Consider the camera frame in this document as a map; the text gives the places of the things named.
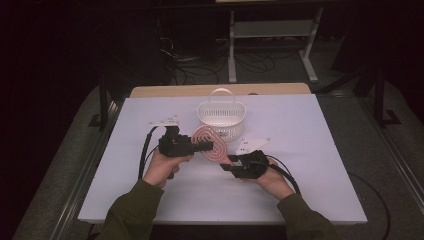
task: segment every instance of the white tabletop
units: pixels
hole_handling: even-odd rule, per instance
[[[78,219],[103,222],[116,198],[133,187],[149,122],[177,115],[180,134],[191,136],[201,125],[197,106],[207,99],[126,99]],[[367,221],[315,95],[236,96],[236,100],[247,113],[242,136],[228,144],[229,154],[235,153],[242,138],[271,138],[261,150],[286,164],[313,210],[335,224]],[[150,149],[164,133],[164,127],[156,129]],[[253,183],[239,182],[200,153],[180,165],[164,190],[155,223],[284,223],[277,200]]]

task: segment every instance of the sleeve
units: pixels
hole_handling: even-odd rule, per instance
[[[149,239],[163,190],[139,180],[110,207],[96,240]]]
[[[299,194],[292,194],[278,205],[286,220],[289,240],[339,240],[333,224],[318,212],[312,211]]]

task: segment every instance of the plastic basket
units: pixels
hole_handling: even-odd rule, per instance
[[[233,101],[211,101],[217,92],[227,92]],[[235,101],[234,94],[226,88],[212,91],[207,102],[201,103],[197,108],[200,121],[212,127],[225,142],[231,142],[240,137],[243,131],[243,120],[246,107]]]

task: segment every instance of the person's left hand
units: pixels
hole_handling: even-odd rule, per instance
[[[159,149],[156,149],[143,180],[150,185],[163,188],[168,176],[180,170],[179,164],[188,162],[192,158],[193,156],[171,158],[161,154]]]

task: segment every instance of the basket handle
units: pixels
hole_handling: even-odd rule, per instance
[[[231,94],[231,96],[233,97],[233,102],[236,102],[236,98],[234,97],[234,94],[226,88],[217,88],[217,89],[213,90],[211,92],[211,94],[209,94],[209,102],[211,101],[211,96],[214,95],[217,92],[227,92],[227,93]]]

